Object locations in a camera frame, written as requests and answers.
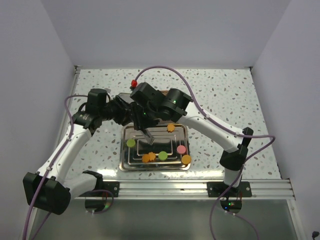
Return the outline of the green round cookie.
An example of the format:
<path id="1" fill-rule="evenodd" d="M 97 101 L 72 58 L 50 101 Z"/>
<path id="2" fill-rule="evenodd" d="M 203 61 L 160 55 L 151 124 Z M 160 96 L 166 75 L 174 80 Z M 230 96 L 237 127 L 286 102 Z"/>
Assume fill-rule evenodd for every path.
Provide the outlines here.
<path id="1" fill-rule="evenodd" d="M 136 141 L 133 138 L 130 138 L 126 141 L 126 146 L 128 148 L 134 148 L 136 146 Z"/>
<path id="2" fill-rule="evenodd" d="M 159 159 L 160 161 L 165 161 L 167 158 L 168 158 L 167 152 L 165 152 L 165 151 L 159 152 L 159 154 L 158 154 L 158 159 Z"/>

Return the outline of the orange flower cookie top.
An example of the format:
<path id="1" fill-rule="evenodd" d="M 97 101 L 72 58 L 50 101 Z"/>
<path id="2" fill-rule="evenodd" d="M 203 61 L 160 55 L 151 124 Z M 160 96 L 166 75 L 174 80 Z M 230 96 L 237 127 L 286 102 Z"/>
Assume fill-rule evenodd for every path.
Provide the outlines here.
<path id="1" fill-rule="evenodd" d="M 175 130 L 175 125 L 174 125 L 173 123 L 169 123 L 169 124 L 167 125 L 167 131 L 168 131 L 169 133 L 172 133 L 174 130 Z"/>

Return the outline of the orange flower cookie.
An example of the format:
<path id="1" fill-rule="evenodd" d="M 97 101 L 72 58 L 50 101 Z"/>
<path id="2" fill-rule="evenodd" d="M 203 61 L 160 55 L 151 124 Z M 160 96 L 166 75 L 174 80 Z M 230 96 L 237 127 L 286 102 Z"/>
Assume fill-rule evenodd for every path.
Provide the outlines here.
<path id="1" fill-rule="evenodd" d="M 148 156 L 149 156 L 149 162 L 154 162 L 156 160 L 156 157 L 157 157 L 154 152 L 149 152 Z"/>
<path id="2" fill-rule="evenodd" d="M 175 125 L 174 125 L 173 123 L 169 123 L 169 124 L 167 125 L 167 131 L 168 131 L 169 133 L 172 133 L 174 130 L 175 130 Z"/>

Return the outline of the orange flower cookie bottom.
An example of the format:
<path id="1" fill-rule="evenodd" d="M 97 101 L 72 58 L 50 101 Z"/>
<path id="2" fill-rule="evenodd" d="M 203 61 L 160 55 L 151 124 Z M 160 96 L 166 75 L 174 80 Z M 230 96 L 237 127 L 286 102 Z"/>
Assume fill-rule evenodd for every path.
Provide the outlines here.
<path id="1" fill-rule="evenodd" d="M 149 156 L 149 162 L 154 162 L 156 160 L 156 157 L 157 157 L 154 152 L 149 152 L 148 156 Z"/>

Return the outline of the orange round biscuit bottom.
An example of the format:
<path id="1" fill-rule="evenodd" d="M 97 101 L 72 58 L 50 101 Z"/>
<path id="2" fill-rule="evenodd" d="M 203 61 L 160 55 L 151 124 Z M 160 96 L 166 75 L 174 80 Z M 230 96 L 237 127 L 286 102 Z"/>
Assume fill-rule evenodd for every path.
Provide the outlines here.
<path id="1" fill-rule="evenodd" d="M 148 163 L 150 161 L 150 155 L 149 154 L 144 154 L 142 156 L 141 160 L 142 160 L 143 163 Z"/>

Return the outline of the orange round biscuit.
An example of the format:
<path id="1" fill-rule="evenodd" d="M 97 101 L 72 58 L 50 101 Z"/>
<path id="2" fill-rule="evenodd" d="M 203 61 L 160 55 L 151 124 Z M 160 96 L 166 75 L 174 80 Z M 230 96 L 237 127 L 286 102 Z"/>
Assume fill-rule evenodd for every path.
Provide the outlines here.
<path id="1" fill-rule="evenodd" d="M 150 155 L 149 154 L 144 154 L 142 156 L 141 160 L 142 160 L 143 163 L 148 163 L 150 161 Z"/>
<path id="2" fill-rule="evenodd" d="M 190 155 L 183 155 L 182 158 L 181 158 L 181 163 L 184 164 L 184 165 L 189 165 L 192 161 L 192 158 Z"/>

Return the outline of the pink round cookie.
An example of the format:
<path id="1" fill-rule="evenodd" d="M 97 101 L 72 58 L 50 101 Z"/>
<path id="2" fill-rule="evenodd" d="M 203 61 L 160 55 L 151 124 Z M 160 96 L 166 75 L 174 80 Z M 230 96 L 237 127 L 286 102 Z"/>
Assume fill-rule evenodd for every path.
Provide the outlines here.
<path id="1" fill-rule="evenodd" d="M 184 155 L 187 152 L 187 148 L 184 145 L 179 145 L 176 148 L 176 151 L 177 151 L 178 154 Z"/>

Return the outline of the silver tin lid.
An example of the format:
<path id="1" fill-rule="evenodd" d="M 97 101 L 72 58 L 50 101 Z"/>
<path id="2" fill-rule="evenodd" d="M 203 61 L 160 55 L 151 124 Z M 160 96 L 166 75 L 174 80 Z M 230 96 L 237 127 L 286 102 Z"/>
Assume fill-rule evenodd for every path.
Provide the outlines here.
<path id="1" fill-rule="evenodd" d="M 121 92 L 118 96 L 127 103 L 131 103 L 133 100 L 130 97 L 130 93 Z"/>

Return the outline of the metal tongs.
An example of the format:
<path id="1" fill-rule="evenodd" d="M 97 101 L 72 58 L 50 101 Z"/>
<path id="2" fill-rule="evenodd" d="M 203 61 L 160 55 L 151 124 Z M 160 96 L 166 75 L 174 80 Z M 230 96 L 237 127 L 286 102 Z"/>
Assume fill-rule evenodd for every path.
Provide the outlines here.
<path id="1" fill-rule="evenodd" d="M 143 130 L 141 130 L 141 132 L 142 132 L 144 138 L 146 139 L 147 143 L 149 145 L 152 145 L 154 143 L 155 138 L 151 134 L 151 132 L 148 129 L 143 129 Z"/>

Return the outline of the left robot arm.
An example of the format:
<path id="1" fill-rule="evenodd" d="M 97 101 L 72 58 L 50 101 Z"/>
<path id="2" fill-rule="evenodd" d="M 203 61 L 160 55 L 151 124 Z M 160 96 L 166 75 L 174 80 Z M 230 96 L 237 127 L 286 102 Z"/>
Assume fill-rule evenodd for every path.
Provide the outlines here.
<path id="1" fill-rule="evenodd" d="M 87 192 L 101 195 L 106 189 L 103 176 L 85 170 L 74 180 L 66 180 L 67 173 L 80 150 L 104 121 L 113 120 L 126 125 L 131 120 L 131 106 L 120 96 L 111 98 L 104 89 L 93 88 L 85 96 L 75 114 L 69 114 L 67 133 L 49 159 L 35 173 L 28 172 L 22 182 L 30 208 L 61 215 L 71 200 Z"/>

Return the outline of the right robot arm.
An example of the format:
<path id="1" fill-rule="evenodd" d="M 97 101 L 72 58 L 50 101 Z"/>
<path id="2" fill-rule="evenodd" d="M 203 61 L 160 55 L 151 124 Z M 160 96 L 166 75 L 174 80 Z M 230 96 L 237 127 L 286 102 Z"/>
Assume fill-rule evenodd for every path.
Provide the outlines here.
<path id="1" fill-rule="evenodd" d="M 223 192 L 232 197 L 241 190 L 240 170 L 254 133 L 251 128 L 241 129 L 205 113 L 190 95 L 176 88 L 163 93 L 143 82 L 132 91 L 130 98 L 142 108 L 141 116 L 185 125 L 221 146 L 219 163 L 224 167 Z"/>

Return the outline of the cookie tin with paper cups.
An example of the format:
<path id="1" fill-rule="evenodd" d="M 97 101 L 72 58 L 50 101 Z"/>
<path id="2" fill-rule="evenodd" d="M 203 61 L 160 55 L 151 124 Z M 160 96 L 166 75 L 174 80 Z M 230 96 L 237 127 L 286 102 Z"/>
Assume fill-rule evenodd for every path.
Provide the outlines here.
<path id="1" fill-rule="evenodd" d="M 163 95 L 165 95 L 165 96 L 168 94 L 168 91 L 167 91 L 167 90 L 161 90 L 160 92 L 161 92 Z"/>

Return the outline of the aluminium front rail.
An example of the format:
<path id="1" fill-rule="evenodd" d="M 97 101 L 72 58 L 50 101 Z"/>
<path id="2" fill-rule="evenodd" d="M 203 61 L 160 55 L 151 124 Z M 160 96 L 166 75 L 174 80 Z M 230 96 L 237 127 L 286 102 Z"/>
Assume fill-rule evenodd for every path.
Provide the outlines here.
<path id="1" fill-rule="evenodd" d="M 123 200 L 205 200 L 207 180 L 120 180 L 118 198 Z M 252 197 L 222 197 L 223 199 L 293 200 L 295 194 L 289 180 L 249 180 Z M 104 183 L 98 186 L 104 190 Z"/>

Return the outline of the left black mounting bracket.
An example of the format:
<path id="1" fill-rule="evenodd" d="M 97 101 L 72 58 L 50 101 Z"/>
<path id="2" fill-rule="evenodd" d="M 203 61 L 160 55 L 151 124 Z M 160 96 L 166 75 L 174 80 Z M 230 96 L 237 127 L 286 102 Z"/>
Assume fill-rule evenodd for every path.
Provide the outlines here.
<path id="1" fill-rule="evenodd" d="M 113 197 L 117 198 L 119 196 L 120 183 L 118 181 L 104 181 L 103 182 L 103 189 L 111 192 L 113 194 Z M 107 192 L 101 193 L 101 196 L 104 199 L 111 197 L 111 195 Z"/>

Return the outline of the black mounting bracket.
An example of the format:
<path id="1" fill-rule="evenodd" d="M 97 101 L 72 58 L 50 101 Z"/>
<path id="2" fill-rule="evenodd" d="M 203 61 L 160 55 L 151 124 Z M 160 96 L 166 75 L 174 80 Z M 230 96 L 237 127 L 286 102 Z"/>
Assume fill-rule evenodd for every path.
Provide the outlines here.
<path id="1" fill-rule="evenodd" d="M 209 198 L 219 197 L 229 186 L 222 181 L 209 181 L 206 183 Z M 222 197 L 252 197 L 251 185 L 248 181 L 241 181 L 237 187 L 231 187 Z"/>
<path id="2" fill-rule="evenodd" d="M 104 181 L 103 182 L 103 189 L 111 192 L 113 194 L 113 197 L 117 198 L 119 196 L 120 183 L 118 181 Z M 104 199 L 111 197 L 111 195 L 107 192 L 101 193 L 101 196 Z"/>

